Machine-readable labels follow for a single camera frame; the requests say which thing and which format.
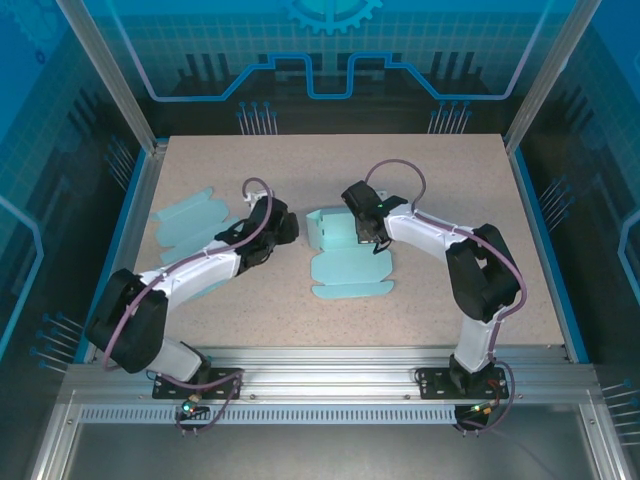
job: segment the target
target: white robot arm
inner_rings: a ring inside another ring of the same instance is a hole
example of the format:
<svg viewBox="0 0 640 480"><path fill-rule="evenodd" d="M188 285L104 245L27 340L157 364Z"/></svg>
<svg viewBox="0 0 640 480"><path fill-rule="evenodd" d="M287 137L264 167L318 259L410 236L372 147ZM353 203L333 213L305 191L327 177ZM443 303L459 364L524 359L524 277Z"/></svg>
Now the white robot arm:
<svg viewBox="0 0 640 480"><path fill-rule="evenodd" d="M167 316L194 295L266 262L276 245L291 243L297 238L295 214L288 212L284 202L272 198L269 220L253 240L234 250L207 253L236 245L254 234L268 211L267 200L266 192L250 195L247 198L251 204L249 218L216 235L199 258L188 258L138 275L126 269L115 272L87 327L89 341L106 350L125 309L162 277L143 295L117 337L111 358L129 373L146 369L181 382L206 381L207 358L192 347L165 337Z"/></svg>
<svg viewBox="0 0 640 480"><path fill-rule="evenodd" d="M447 264L453 296L463 312L450 374L458 389L466 392L485 368L492 367L489 350L497 320L514 302L520 286L491 252L455 231L482 238L513 263L500 232L488 224L478 229L453 225L414 210L407 200L397 196L383 201L364 181L349 187L342 198L355 217L359 241L376 243L374 254L386 249L392 241L399 241Z"/></svg>

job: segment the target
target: speckled work surface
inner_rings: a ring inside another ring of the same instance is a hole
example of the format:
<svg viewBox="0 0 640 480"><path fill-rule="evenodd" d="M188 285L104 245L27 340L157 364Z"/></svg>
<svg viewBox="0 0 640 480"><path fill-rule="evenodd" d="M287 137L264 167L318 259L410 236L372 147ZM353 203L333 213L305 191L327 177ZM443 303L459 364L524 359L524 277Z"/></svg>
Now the speckled work surface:
<svg viewBox="0 0 640 480"><path fill-rule="evenodd" d="M340 206L346 187L386 158L420 166L428 181L418 207L459 225L492 223L504 236L529 287L525 308L509 317L500 343L563 343L520 202L498 135L341 135L172 137L151 212L206 187L232 215L247 216L240 187L262 177L300 220L300 237L276 249L264 265L175 310L168 336L195 346L455 345L461 313L447 268L415 248L394 243L396 285L385 296L321 300L311 293L311 258L304 216ZM382 167L371 184L412 199L419 179L407 167ZM160 264L145 229L137 271Z"/></svg>

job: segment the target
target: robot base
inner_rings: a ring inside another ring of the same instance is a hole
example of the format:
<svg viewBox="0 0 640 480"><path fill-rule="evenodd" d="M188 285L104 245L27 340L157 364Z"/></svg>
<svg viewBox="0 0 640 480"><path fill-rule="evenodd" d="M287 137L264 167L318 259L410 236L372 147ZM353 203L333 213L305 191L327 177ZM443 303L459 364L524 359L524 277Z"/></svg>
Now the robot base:
<svg viewBox="0 0 640 480"><path fill-rule="evenodd" d="M241 371L240 368L212 368L209 370L209 378L207 383L218 380L232 373ZM217 386L206 392L202 392L202 400L226 400L231 393L233 387L233 381L225 382L222 385ZM242 385L238 386L236 393L231 397L232 400L240 398L240 390ZM157 375L154 381L152 398L156 400L180 400L183 401L188 398L189 395L195 393L196 390L190 390L186 388L176 387L173 383L165 380L161 376Z"/></svg>
<svg viewBox="0 0 640 480"><path fill-rule="evenodd" d="M420 387L422 400L500 400L509 398L509 390L502 368L492 368L483 375L483 382L469 389L466 395L460 393L458 387L451 380L448 368L418 368L415 380ZM490 380L498 382L496 390L489 384Z"/></svg>

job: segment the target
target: enclosure wall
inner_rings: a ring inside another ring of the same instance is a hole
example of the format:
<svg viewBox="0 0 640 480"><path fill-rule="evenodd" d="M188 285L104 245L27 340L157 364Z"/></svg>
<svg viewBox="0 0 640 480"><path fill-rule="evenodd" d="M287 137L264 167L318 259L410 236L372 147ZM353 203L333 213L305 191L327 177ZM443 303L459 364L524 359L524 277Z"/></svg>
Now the enclosure wall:
<svg viewBox="0 0 640 480"><path fill-rule="evenodd" d="M503 133L573 5L87 2L157 136Z"/></svg>
<svg viewBox="0 0 640 480"><path fill-rule="evenodd" d="M603 0L521 145L603 386L640 382L639 18Z"/></svg>
<svg viewBox="0 0 640 480"><path fill-rule="evenodd" d="M17 479L79 336L60 315L86 318L138 148L55 3L0 2L0 59L0 476Z"/></svg>

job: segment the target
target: gear graphic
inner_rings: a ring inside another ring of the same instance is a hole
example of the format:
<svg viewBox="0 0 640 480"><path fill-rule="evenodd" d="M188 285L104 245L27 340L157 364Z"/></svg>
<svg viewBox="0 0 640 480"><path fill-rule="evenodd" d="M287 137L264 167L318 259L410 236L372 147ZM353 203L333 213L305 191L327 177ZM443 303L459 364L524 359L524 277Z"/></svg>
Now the gear graphic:
<svg viewBox="0 0 640 480"><path fill-rule="evenodd" d="M0 15L3 14L13 14L20 31L38 48L53 40L58 32L53 0L0 0Z"/></svg>
<svg viewBox="0 0 640 480"><path fill-rule="evenodd" d="M300 28L311 27L313 33L322 31L333 35L336 30L347 33L360 28L360 21L370 20L373 9L382 7L382 0L283 0L289 20L298 20Z"/></svg>

